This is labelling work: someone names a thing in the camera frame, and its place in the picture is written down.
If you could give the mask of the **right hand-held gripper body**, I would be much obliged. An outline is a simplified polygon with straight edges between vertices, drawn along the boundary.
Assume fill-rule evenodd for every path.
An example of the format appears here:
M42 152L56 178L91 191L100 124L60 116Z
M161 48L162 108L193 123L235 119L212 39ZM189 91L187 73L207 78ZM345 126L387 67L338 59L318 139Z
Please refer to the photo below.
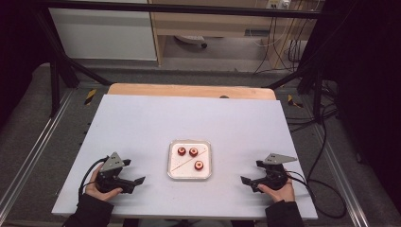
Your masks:
M284 169L284 163L297 161L297 158L282 154L271 153L264 162L266 176L258 180L258 184L264 184L273 190L282 188L288 180L288 175Z

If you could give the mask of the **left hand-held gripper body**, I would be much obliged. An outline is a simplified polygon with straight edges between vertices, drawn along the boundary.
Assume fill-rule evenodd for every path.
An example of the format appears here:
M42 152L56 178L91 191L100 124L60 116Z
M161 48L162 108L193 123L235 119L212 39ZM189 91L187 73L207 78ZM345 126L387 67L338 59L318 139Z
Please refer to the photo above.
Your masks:
M107 193L115 188L122 188L123 193L131 194L132 181L119 177L124 168L122 161L123 159L116 152L107 158L96 177L96 188L100 192Z

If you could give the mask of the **wooden skewer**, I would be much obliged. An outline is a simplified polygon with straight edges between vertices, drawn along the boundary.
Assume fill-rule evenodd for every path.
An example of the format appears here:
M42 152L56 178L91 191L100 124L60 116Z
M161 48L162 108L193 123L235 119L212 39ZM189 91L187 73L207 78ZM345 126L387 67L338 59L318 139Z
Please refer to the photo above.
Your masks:
M201 151L198 149L199 154L196 157L191 157L189 154L189 150L186 151L184 156L178 154L178 152L174 152L170 157L170 170L180 170L188 167L189 169L196 170L194 168L194 164L196 161L203 161L203 168L205 168L206 163L209 159L209 153L207 151Z

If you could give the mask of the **metal tray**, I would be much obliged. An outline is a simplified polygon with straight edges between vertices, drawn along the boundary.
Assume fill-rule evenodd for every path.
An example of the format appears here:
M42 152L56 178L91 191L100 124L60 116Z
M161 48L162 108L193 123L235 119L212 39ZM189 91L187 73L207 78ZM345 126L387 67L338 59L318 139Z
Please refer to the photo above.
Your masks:
M197 148L201 151L207 151L209 153L209 159L203 170L197 171L185 167L184 169L171 171L170 168L170 157L177 151L179 147L184 147L186 150L190 148ZM169 145L168 159L167 159L167 174L171 179L183 180L183 181L202 181L209 178L212 174L212 150L211 144L208 141L202 140L173 140Z

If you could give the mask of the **person's right hand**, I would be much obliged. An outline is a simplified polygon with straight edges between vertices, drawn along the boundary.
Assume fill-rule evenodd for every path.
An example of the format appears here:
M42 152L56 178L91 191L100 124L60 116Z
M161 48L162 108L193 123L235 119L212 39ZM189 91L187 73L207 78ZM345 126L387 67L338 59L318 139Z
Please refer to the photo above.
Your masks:
M269 188L268 186L261 184L261 183L257 186L257 188L259 190L261 190L263 193L269 195L274 202L295 201L295 193L294 193L294 188L292 185L291 178L288 178L288 180L286 181L286 184L278 190L273 190L273 189Z

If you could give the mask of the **person's left hand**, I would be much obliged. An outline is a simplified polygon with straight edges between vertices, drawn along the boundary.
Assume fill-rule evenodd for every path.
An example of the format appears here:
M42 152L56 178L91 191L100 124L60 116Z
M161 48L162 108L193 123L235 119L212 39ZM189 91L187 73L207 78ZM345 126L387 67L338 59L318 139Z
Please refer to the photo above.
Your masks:
M99 165L92 173L92 176L90 178L90 182L86 185L85 187L85 193L91 197L94 197L100 201L109 201L112 198L116 197L119 195L123 189L122 188L115 188L112 191L109 191L107 193L102 193L96 188L96 177L99 172L99 170L102 168L102 165Z

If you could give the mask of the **yellow black floor tape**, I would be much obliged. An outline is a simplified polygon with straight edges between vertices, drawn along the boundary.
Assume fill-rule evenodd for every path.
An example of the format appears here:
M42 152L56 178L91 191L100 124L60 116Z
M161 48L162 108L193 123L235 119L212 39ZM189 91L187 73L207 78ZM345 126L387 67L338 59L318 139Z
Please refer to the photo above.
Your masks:
M295 106L297 108L303 108L304 107L304 105L302 103L295 102L292 95L288 95L288 105L289 106Z
M93 100L93 98L94 98L94 96L96 94L96 91L97 91L97 89L91 89L89 91L87 97L85 98L84 105L90 105L91 104L91 102L92 102L92 100Z

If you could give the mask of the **wooden table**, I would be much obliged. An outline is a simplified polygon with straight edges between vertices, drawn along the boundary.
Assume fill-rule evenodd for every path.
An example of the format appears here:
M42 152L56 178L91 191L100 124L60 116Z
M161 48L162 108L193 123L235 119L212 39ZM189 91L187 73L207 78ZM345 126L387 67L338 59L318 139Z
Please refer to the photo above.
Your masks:
M275 100L272 89L241 86L199 86L174 84L115 83L110 86L108 95L128 96L188 96Z

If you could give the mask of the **white cabinet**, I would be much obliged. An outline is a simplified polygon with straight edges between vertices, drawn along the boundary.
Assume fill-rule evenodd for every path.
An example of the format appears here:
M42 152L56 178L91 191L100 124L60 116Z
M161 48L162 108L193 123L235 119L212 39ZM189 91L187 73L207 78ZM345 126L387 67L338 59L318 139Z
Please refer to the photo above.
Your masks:
M50 9L66 54L74 59L155 61L145 12Z

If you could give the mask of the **black curtain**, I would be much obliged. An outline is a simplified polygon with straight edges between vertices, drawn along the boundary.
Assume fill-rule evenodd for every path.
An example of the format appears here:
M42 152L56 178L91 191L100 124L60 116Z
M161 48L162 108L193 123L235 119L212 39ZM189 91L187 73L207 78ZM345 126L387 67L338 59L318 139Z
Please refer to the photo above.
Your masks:
M401 0L325 0L340 32L323 76L340 88L340 109L357 149L401 211Z
M0 0L0 129L24 96L33 71L48 62L30 0Z

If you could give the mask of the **office chair base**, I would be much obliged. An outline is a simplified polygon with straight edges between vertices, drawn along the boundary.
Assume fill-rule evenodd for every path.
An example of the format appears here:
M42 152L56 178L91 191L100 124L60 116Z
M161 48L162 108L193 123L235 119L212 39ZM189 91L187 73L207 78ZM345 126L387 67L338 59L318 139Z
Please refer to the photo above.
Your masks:
M187 44L197 44L201 48L207 47L207 43L202 36L176 36L176 39Z

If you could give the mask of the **white power strip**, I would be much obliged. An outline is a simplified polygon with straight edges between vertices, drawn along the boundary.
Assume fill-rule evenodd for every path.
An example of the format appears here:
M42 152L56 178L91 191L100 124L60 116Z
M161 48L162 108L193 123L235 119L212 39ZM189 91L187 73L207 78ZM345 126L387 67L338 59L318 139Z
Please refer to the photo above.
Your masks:
M288 9L291 0L267 0L267 9Z

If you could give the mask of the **aluminium floor rail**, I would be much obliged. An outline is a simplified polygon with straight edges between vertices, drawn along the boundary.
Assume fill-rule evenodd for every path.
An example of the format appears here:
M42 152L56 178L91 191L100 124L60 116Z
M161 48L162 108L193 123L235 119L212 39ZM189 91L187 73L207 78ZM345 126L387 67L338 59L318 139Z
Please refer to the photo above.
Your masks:
M356 193L354 192L350 182L347 179L345 171L340 165L331 144L328 141L327 133L322 125L315 125L314 130L323 143L323 155L333 175L336 186L344 198L347 212L354 223L355 227L369 227L369 221L360 206Z
M59 125L74 93L74 89L68 89L65 92L60 102L61 106L55 114L47 120L44 129L41 131L35 144L30 149L29 154L16 173L4 196L0 199L0 226L6 221L6 218L21 193L29 175L39 161L54 130Z

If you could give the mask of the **black metal frame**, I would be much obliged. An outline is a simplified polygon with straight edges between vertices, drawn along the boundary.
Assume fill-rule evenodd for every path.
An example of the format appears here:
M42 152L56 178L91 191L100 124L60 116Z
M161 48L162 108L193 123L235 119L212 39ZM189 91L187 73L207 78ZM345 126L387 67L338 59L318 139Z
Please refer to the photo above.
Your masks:
M73 71L77 69L87 77L94 79L102 85L110 86L108 81L80 63L71 59L61 47L61 41L57 39L58 32L53 30L49 21L44 18L46 9L87 9L87 10L110 10L110 11L138 11L157 13L180 13L180 14L211 14L249 17L275 17L275 18L298 18L298 19L321 19L327 13L320 11L300 11L289 9L250 9L233 7L191 6L191 5L167 5L167 4L142 4L142 3L119 3L98 1L76 1L76 0L35 0L30 5L30 11L35 18L40 31L44 34L48 52L50 53L51 87L52 87L52 113L55 115L60 107L59 78L66 85L77 88L79 80Z

